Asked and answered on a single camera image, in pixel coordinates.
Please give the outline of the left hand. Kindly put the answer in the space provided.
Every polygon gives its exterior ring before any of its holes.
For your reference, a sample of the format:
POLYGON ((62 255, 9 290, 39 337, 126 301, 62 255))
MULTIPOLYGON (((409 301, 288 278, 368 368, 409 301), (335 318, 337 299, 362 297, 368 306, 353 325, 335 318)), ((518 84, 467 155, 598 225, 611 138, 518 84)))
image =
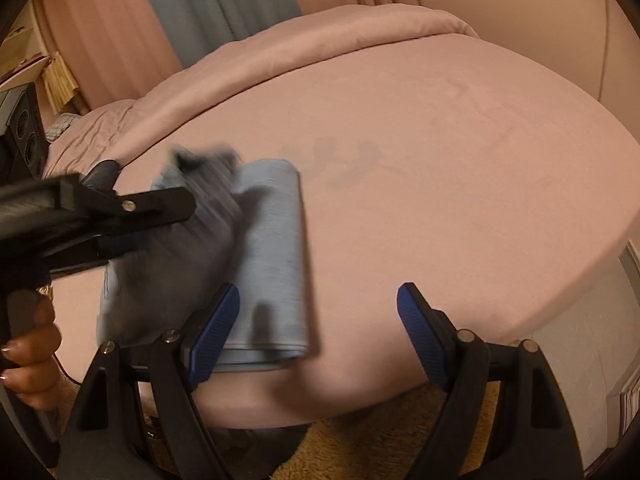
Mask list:
POLYGON ((11 299, 28 299, 33 305, 32 329, 2 347, 2 356, 15 364, 1 373, 1 382, 17 399, 36 411, 52 411, 62 394, 62 373, 54 355, 62 342, 49 297, 21 290, 11 299))

